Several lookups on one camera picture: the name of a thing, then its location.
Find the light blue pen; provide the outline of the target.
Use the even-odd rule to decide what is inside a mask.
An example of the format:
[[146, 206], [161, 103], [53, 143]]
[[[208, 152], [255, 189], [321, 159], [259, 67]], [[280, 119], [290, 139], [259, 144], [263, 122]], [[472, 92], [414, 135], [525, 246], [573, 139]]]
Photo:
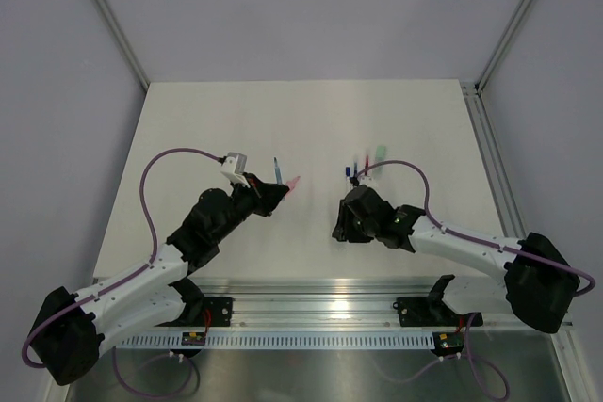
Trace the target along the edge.
[[275, 182], [277, 185], [282, 185], [283, 184], [282, 173], [281, 173], [281, 169], [280, 169], [277, 157], [273, 157], [273, 167], [274, 167], [274, 174], [275, 174]]

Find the white marker blue tip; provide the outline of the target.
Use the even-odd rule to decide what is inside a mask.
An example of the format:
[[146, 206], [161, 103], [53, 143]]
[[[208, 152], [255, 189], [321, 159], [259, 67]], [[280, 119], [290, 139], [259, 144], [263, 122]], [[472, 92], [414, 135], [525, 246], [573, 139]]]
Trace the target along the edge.
[[346, 189], [346, 193], [349, 192], [352, 189], [352, 185], [350, 182], [350, 177], [351, 177], [351, 167], [350, 166], [345, 166], [345, 189]]

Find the green highlighter pen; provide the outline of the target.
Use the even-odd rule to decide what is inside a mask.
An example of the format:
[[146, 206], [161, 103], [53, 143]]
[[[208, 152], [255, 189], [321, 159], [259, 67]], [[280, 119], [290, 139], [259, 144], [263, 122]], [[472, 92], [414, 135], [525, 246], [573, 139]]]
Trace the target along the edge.
[[385, 145], [379, 145], [376, 147], [375, 156], [374, 156], [374, 166], [373, 172], [375, 174], [379, 174], [382, 171], [381, 163], [386, 159], [387, 155], [387, 147]]

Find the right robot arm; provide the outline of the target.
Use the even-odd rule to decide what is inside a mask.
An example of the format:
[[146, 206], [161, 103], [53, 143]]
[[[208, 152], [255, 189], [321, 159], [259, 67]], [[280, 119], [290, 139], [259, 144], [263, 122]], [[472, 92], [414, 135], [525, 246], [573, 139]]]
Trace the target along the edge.
[[527, 326], [553, 334], [577, 294], [579, 277], [545, 236], [486, 236], [438, 226], [426, 210], [393, 207], [371, 187], [359, 185], [339, 203], [332, 233], [338, 242], [376, 240], [389, 249], [429, 254], [489, 277], [487, 285], [452, 278], [428, 299], [430, 317], [448, 323], [458, 314], [509, 313]]

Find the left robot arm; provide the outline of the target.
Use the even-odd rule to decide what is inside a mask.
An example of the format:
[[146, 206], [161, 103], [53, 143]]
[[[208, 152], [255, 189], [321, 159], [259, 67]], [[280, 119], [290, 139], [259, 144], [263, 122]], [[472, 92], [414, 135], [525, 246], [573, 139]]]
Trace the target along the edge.
[[230, 193], [204, 191], [155, 256], [92, 286], [74, 292], [60, 286], [45, 297], [28, 347], [57, 385], [82, 378], [109, 349], [141, 331], [202, 317], [204, 295], [190, 275], [249, 216], [270, 216], [290, 190], [251, 173], [243, 177]]

